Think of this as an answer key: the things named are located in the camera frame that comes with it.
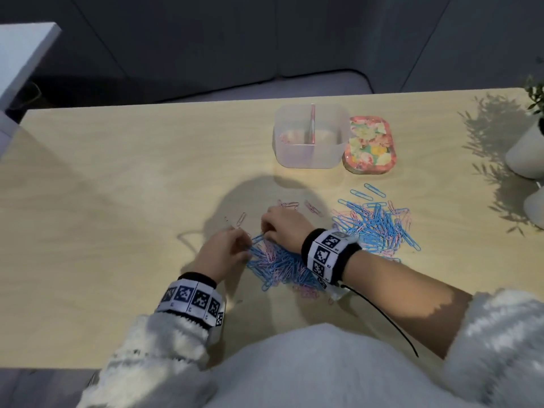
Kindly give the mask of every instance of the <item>sweater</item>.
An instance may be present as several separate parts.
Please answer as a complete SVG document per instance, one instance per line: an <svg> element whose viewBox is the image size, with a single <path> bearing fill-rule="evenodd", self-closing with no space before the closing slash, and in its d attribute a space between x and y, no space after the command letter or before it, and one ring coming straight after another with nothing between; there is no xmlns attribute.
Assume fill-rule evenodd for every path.
<svg viewBox="0 0 544 408"><path fill-rule="evenodd" d="M205 370L207 330L140 316L78 408L544 406L544 304L518 290L478 293L435 385L390 345L332 325L249 345Z"/></svg>

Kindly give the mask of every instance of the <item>white pot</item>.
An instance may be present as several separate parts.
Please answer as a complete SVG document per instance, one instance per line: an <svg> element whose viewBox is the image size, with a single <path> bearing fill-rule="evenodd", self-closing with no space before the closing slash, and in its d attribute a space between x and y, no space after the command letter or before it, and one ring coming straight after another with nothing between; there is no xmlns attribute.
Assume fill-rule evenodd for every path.
<svg viewBox="0 0 544 408"><path fill-rule="evenodd" d="M508 167L520 176L529 179L544 177L544 135L541 129L544 130L544 120L540 118L506 154Z"/></svg>
<svg viewBox="0 0 544 408"><path fill-rule="evenodd" d="M523 210L532 223L544 229L544 188L540 188L525 199Z"/></svg>

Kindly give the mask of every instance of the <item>dark gray wall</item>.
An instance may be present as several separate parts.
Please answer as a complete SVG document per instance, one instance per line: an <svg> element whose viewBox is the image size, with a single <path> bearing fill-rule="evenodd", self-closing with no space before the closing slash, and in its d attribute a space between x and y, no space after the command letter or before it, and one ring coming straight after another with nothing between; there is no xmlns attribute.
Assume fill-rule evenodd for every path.
<svg viewBox="0 0 544 408"><path fill-rule="evenodd" d="M276 75L274 0L74 0L147 100Z"/></svg>
<svg viewBox="0 0 544 408"><path fill-rule="evenodd" d="M34 79L59 106L117 103L128 80L71 0L0 0L0 23L54 21L62 33Z"/></svg>
<svg viewBox="0 0 544 408"><path fill-rule="evenodd" d="M521 86L544 77L544 0L452 0L402 91Z"/></svg>
<svg viewBox="0 0 544 408"><path fill-rule="evenodd" d="M448 1L277 0L280 73L349 68L397 92Z"/></svg>

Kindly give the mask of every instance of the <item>black cord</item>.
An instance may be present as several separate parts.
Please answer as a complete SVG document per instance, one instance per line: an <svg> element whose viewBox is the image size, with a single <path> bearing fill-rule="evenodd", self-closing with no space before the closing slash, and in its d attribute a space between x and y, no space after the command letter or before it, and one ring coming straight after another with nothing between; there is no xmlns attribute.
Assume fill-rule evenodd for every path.
<svg viewBox="0 0 544 408"><path fill-rule="evenodd" d="M385 315L384 312L383 312L380 308L378 308L375 304L373 304L372 302L370 302L369 299L367 299L366 297L364 297L363 295L361 295L361 294L360 294L359 292L357 292L355 289L350 288L349 286L344 285L344 284L340 285L340 288L349 289L349 290L352 291L354 294L359 295L359 296L362 297L366 302L368 302L368 303L370 303L372 306L374 306L374 308L376 308L377 311L380 312L380 313L385 317L385 319L387 319L387 320L391 323L391 325L393 325L393 326L397 329L397 331L400 332L400 334L404 337L404 339L408 341L408 343L409 343L410 346L412 347L414 353L415 353L416 356L419 358L419 355L417 354L416 348L413 346L412 342L410 342L410 340L408 339L408 337L407 337L406 335L404 335L404 332L403 332L403 331L395 324L395 322L393 322L393 321L389 318L389 316Z"/></svg>

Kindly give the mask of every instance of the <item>person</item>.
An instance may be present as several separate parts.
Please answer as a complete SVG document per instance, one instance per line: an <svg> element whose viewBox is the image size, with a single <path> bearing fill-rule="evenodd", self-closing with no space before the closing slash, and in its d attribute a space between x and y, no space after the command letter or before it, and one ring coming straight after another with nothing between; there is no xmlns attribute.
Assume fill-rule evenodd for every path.
<svg viewBox="0 0 544 408"><path fill-rule="evenodd" d="M303 259L310 256L304 250L331 235L282 207L269 208L261 226L265 239ZM241 229L214 234L178 285L204 284L211 292L250 259L251 243ZM337 278L444 358L442 374L449 390L434 384L390 345L328 324L251 344L205 370L206 342L214 323L194 317L189 308L187 313L161 311L160 305L152 315L137 318L78 407L544 405L544 304L536 297L518 290L472 296L349 246L350 253L339 253L336 261L345 263L332 266L333 271L341 267ZM172 295L169 289L161 303L168 304Z"/></svg>

